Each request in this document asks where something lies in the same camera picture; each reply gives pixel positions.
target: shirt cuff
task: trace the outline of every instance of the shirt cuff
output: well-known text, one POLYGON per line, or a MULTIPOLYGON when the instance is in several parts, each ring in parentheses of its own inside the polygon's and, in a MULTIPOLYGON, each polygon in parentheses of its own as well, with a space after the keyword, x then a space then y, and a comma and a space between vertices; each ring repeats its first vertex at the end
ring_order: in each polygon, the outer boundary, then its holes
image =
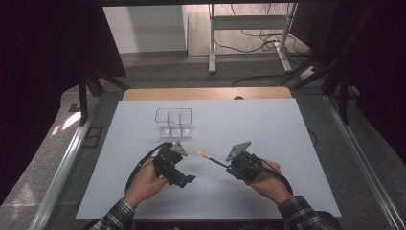
POLYGON ((134 215, 135 210, 123 199, 120 199, 101 221, 107 222, 108 226, 126 229, 131 225, 134 215))
POLYGON ((307 221, 313 217, 317 217, 317 213, 307 203, 302 195, 297 195, 288 199, 286 202, 278 206, 283 219, 289 225, 296 225, 307 221))

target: metal rail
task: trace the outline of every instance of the metal rail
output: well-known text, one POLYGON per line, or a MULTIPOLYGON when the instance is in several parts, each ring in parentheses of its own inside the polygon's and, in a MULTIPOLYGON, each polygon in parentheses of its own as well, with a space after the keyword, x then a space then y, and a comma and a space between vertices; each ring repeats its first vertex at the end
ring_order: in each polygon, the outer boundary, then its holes
POLYGON ((380 182, 375 171, 373 170, 365 152, 361 149, 358 141, 356 140, 354 134, 351 131, 350 126, 347 126, 344 121, 340 118, 338 113, 338 106, 334 101, 333 96, 325 96, 325 102, 334 117, 335 122, 340 128, 341 133, 346 139, 347 144, 357 162, 362 174, 364 174, 365 179, 371 187, 376 200, 381 207, 384 215, 386 216, 389 224, 391 224, 392 229, 405 230, 406 226, 400 217, 397 208, 389 196, 388 192, 380 182))
POLYGON ((42 230, 48 223, 52 211, 54 210, 59 194, 62 191, 63 185, 65 184, 66 178, 71 171, 72 165, 75 162, 76 156, 79 151, 80 144, 86 135, 93 118, 95 117, 95 110, 100 101, 100 98, 93 98, 89 105, 89 118, 83 126, 79 126, 76 130, 68 149, 66 150, 59 167, 56 170, 55 176, 49 186, 47 193, 42 199, 38 210, 34 216, 33 222, 30 225, 30 230, 42 230))

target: table surface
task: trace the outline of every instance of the table surface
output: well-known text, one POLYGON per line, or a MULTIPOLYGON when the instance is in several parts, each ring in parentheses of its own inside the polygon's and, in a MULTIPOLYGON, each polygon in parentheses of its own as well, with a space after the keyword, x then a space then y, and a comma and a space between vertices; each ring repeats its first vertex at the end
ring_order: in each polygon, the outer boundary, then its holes
POLYGON ((77 219, 101 218, 123 196, 124 184, 136 162, 158 144, 169 141, 155 131, 153 116, 162 107, 192 109, 193 137, 180 140, 190 155, 177 169, 196 175, 196 179, 184 189, 165 186, 161 193, 140 204, 135 219, 279 219, 277 206, 270 200, 217 164, 193 154, 203 149, 224 162, 232 145, 246 141, 253 142, 249 152, 281 163, 295 195, 304 195, 316 210, 340 217, 299 107, 286 90, 253 87, 127 91, 117 107, 77 219), (214 100, 214 92, 219 100, 214 100), (235 96, 250 100, 224 100, 235 96))

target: wooden edge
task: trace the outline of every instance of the wooden edge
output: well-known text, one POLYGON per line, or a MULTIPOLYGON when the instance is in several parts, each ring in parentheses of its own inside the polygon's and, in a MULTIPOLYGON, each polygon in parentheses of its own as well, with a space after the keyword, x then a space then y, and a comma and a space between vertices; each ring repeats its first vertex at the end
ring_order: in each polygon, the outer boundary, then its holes
POLYGON ((243 99, 290 99, 286 87, 234 87, 234 88, 153 88, 128 89, 123 101, 165 100, 233 100, 243 99))

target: white table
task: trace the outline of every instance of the white table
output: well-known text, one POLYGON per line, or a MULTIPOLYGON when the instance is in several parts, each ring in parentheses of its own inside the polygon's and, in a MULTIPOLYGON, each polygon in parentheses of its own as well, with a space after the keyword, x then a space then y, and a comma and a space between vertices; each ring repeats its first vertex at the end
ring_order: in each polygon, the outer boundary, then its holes
POLYGON ((156 109, 169 107, 192 109, 193 137, 181 140, 190 155, 177 169, 196 179, 184 189, 165 186, 140 204, 135 219, 279 219, 272 201, 193 154, 204 150, 224 162, 232 145, 246 141, 253 142, 249 152, 281 163, 295 195, 303 195, 316 210, 341 217, 296 101, 268 99, 120 102, 77 219, 99 219, 123 197, 136 163, 168 141, 160 138, 154 116, 156 109))

